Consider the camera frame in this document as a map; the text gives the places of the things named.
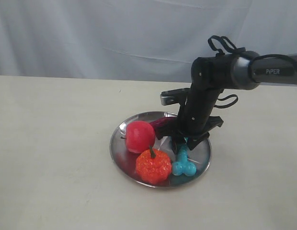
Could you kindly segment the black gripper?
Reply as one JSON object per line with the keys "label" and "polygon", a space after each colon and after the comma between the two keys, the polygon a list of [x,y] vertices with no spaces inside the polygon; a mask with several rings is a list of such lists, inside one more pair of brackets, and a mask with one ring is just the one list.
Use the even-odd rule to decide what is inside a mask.
{"label": "black gripper", "polygon": [[189,150],[195,149],[209,138],[210,130],[223,125],[221,117],[211,116],[221,89],[199,90],[194,85],[189,89],[185,104],[180,105],[176,122],[155,130],[157,139],[171,137],[171,149],[175,155],[186,146]]}

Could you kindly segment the black grey Piper arm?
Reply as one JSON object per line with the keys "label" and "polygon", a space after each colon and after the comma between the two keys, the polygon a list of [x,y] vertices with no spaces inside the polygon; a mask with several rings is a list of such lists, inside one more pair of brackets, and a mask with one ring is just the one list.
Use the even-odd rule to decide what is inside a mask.
{"label": "black grey Piper arm", "polygon": [[211,112],[225,89],[253,90],[261,83],[297,85],[297,54],[260,56],[245,51],[199,57],[192,63],[191,79],[190,88],[160,94],[162,105],[180,105],[177,117],[153,123],[157,139],[171,137],[175,153],[183,143],[193,150],[209,138],[210,130],[223,125],[221,117]]}

